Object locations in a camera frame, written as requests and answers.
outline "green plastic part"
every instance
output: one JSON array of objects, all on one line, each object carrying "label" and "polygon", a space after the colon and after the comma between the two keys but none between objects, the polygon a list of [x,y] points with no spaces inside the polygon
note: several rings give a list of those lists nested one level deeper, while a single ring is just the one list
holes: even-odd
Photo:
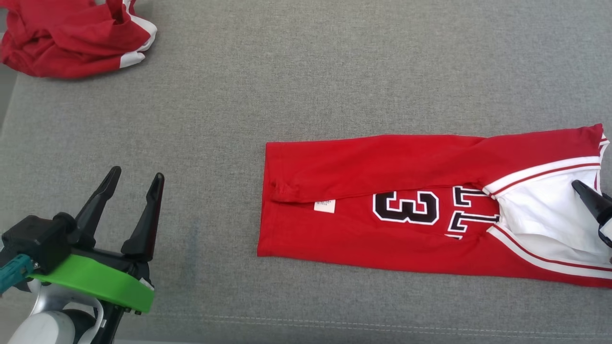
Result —
[{"label": "green plastic part", "polygon": [[30,277],[143,313],[150,311],[155,296],[154,291],[134,277],[78,255],[70,255],[48,275]]}]

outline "gray cloth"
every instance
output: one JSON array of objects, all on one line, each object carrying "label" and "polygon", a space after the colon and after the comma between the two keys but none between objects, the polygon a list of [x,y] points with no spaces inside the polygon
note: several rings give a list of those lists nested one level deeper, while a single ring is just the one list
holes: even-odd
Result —
[{"label": "gray cloth", "polygon": [[[142,64],[81,81],[21,75],[0,134],[2,228],[76,214],[120,165],[97,233],[119,250],[165,174],[156,299],[119,338],[612,341],[611,290],[256,257],[267,141],[612,128],[610,2],[141,0],[136,11],[160,32]],[[32,300],[5,294],[0,341]]]}]

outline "robotic arm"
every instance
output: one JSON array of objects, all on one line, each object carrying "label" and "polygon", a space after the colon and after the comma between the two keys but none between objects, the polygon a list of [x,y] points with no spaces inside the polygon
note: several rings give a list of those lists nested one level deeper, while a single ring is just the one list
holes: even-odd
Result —
[{"label": "robotic arm", "polygon": [[[2,235],[0,294],[11,286],[37,294],[30,316],[9,344],[111,344],[124,313],[151,309],[149,278],[164,176],[157,173],[146,206],[121,253],[95,248],[100,216],[114,193],[121,168],[113,167],[76,218],[30,215]],[[65,309],[70,302],[93,309]]]}]

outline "jersey number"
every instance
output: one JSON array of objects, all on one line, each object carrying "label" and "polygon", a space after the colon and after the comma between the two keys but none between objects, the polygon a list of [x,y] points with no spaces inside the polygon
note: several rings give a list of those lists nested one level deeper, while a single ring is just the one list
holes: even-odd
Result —
[{"label": "jersey number", "polygon": [[[439,199],[429,191],[418,191],[418,200],[400,200],[398,208],[392,208],[391,201],[397,201],[397,192],[374,195],[374,213],[379,219],[391,222],[409,222],[433,225],[439,219]],[[417,204],[423,210],[417,210]]]}]

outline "red jersey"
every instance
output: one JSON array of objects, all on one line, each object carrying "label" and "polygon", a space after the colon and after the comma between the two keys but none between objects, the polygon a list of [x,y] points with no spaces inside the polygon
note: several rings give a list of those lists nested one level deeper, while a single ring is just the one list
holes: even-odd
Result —
[{"label": "red jersey", "polygon": [[571,187],[599,189],[608,143],[601,125],[268,143],[258,255],[612,287]]}]

